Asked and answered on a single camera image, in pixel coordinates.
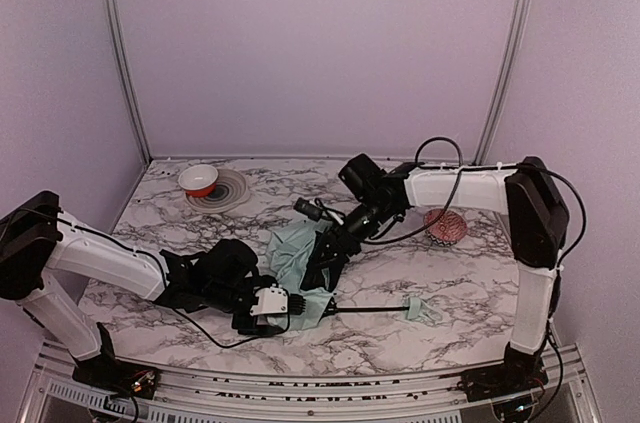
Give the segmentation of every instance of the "aluminum frame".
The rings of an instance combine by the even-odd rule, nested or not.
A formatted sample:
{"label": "aluminum frame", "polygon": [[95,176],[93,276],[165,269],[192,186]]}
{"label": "aluminum frame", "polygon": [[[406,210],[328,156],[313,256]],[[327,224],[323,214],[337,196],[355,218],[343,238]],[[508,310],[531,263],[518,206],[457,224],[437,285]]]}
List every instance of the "aluminum frame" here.
{"label": "aluminum frame", "polygon": [[[574,402],[580,422],[599,423],[577,347],[566,346],[560,351],[565,367],[564,383],[576,388]],[[548,349],[543,359],[549,375],[549,387],[553,387],[559,377],[557,358]],[[452,417],[465,408],[485,406],[529,393],[467,402],[465,394],[456,389],[459,375],[464,370],[484,365],[395,375],[340,377],[249,375],[156,366],[162,373],[154,399],[138,400],[141,422],[181,422],[195,418],[192,421],[201,423],[404,423]],[[62,397],[105,411],[103,406],[108,393],[74,382],[72,371],[73,360],[66,349],[59,343],[46,341],[29,380],[18,421],[40,421],[48,396]],[[126,399],[116,399],[107,405],[106,412],[115,416],[131,415],[132,406]]]}
{"label": "aluminum frame", "polygon": [[[140,152],[140,156],[144,164],[148,167],[152,159],[155,158],[151,153],[151,149],[144,131],[143,119],[140,114],[138,100],[134,90],[133,79],[127,62],[127,56],[124,46],[124,37],[120,24],[120,16],[118,13],[117,0],[104,0],[107,10],[107,21],[111,33],[111,42],[116,57],[118,74],[122,84],[125,100],[127,104],[129,118],[133,127],[136,144]],[[487,118],[481,133],[478,146],[476,148],[473,164],[483,164],[488,155],[491,143],[495,137],[498,128],[500,115],[504,109],[506,101],[506,93],[511,79],[511,73],[516,61],[517,53],[520,48],[522,36],[529,13],[531,0],[515,0],[509,34],[507,36],[507,45],[505,48],[498,80],[496,82],[491,104]]]}
{"label": "aluminum frame", "polygon": [[511,17],[511,27],[509,28],[509,36],[507,38],[507,46],[505,48],[502,66],[498,75],[498,81],[493,91],[489,114],[478,143],[478,149],[473,159],[475,165],[482,165],[486,162],[491,144],[495,137],[500,122],[500,116],[504,110],[509,82],[513,73],[518,51],[522,43],[527,17],[529,15],[529,7],[531,0],[515,0],[513,6],[513,15]]}
{"label": "aluminum frame", "polygon": [[109,32],[111,35],[111,43],[113,45],[113,52],[116,59],[118,76],[127,106],[127,113],[133,128],[140,158],[146,169],[152,160],[151,149],[144,131],[133,79],[131,78],[131,72],[129,70],[129,63],[127,61],[127,54],[124,46],[124,37],[122,34],[122,26],[120,24],[120,15],[118,13],[118,2],[117,0],[104,0],[104,4]]}

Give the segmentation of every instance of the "light green cloth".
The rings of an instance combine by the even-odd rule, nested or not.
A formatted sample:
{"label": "light green cloth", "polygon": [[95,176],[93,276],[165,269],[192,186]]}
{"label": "light green cloth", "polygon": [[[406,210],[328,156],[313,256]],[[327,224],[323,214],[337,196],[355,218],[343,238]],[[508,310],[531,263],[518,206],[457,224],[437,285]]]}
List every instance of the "light green cloth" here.
{"label": "light green cloth", "polygon": [[[285,226],[271,233],[267,246],[267,261],[276,274],[280,286],[291,294],[304,296],[306,309],[302,315],[291,316],[289,329],[306,330],[318,326],[329,300],[333,296],[324,288],[304,291],[300,289],[307,269],[307,261],[313,251],[316,231],[324,231],[328,222],[302,221]],[[268,317],[269,324],[285,327],[287,317]]]}

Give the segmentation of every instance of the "marble tabletop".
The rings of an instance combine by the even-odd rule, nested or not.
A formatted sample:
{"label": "marble tabletop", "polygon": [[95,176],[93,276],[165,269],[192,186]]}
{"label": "marble tabletop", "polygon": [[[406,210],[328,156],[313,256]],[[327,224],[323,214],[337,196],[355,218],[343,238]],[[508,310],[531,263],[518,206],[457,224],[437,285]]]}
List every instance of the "marble tabletop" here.
{"label": "marble tabletop", "polygon": [[[178,174],[197,162],[202,161],[154,161],[114,235],[141,248],[178,254],[209,249],[220,238],[240,238],[256,251],[264,268],[271,230],[303,219],[292,209],[298,197],[321,197],[343,211],[355,206],[337,178],[344,161],[216,160],[206,162],[245,175],[251,198],[224,215],[204,215],[187,205],[177,184]],[[389,237],[422,224],[425,211],[410,211]],[[516,264],[495,215],[458,212],[469,229],[456,246],[434,247],[419,235],[383,248],[366,247],[345,268],[336,289],[342,306],[397,306],[406,296],[418,296],[431,308],[431,318],[407,321],[401,313],[342,314],[323,319],[314,329],[221,350],[171,310],[104,283],[91,281],[80,307],[106,325],[118,356],[177,367],[337,376],[500,359],[514,321]],[[231,329],[228,315],[205,309],[191,316],[218,341],[241,338]]]}

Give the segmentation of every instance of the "white bowl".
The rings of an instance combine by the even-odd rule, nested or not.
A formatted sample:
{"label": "white bowl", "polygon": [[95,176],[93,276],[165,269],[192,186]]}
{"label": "white bowl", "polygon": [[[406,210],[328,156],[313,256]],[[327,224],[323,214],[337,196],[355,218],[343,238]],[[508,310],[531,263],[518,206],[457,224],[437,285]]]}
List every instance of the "white bowl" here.
{"label": "white bowl", "polygon": [[201,191],[211,187],[218,179],[218,170],[211,165],[195,165],[187,168],[178,177],[180,188],[187,192]]}

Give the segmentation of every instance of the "robotic arm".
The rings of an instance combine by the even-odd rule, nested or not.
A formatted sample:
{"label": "robotic arm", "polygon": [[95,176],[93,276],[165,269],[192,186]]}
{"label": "robotic arm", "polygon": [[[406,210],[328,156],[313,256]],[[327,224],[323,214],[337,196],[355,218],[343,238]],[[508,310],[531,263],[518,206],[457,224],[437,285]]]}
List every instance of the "robotic arm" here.
{"label": "robotic arm", "polygon": [[233,315],[240,334],[284,330],[266,315],[300,314],[304,299],[260,275],[255,253],[239,240],[178,256],[128,248],[59,208],[42,192],[0,221],[0,298],[14,300],[58,338],[76,361],[74,379],[119,393],[151,397],[157,371],[117,360],[107,330],[84,315],[56,281],[60,269],[104,281],[155,304],[188,313],[204,307]]}
{"label": "robotic arm", "polygon": [[420,169],[403,163],[387,173],[368,156],[350,160],[339,177],[360,202],[341,218],[307,201],[296,209],[310,217],[327,212],[333,225],[316,237],[302,288],[336,287],[344,265],[367,239],[411,207],[443,206],[459,177],[451,206],[508,215],[511,246],[518,262],[519,290],[511,340],[504,363],[463,375],[470,401],[526,390],[534,379],[547,381],[541,367],[548,319],[559,297],[558,257],[565,243],[569,211],[539,158],[528,157],[518,170]]}
{"label": "robotic arm", "polygon": [[[508,215],[520,278],[504,362],[465,372],[461,389],[476,401],[528,390],[537,386],[536,380],[546,383],[540,354],[559,296],[558,257],[569,212],[541,169],[542,161],[529,157],[517,170],[421,169],[403,163],[387,173],[368,156],[358,155],[339,173],[360,203],[351,213],[342,217],[304,200],[296,204],[310,218],[327,213],[334,220],[316,237],[302,289],[325,286],[332,291],[350,257],[382,225],[401,220],[411,207],[444,205],[457,184],[451,206]],[[0,220],[0,298],[16,301],[66,345],[77,364],[74,379],[123,395],[152,397],[157,370],[117,360],[107,330],[78,309],[52,270],[105,281],[175,310],[219,309],[233,315],[232,327],[240,334],[280,334],[282,328],[260,320],[301,314],[304,298],[288,295],[273,277],[260,275],[256,265],[256,255],[239,240],[221,240],[208,252],[182,256],[129,248],[63,212],[51,192],[40,193]]]}

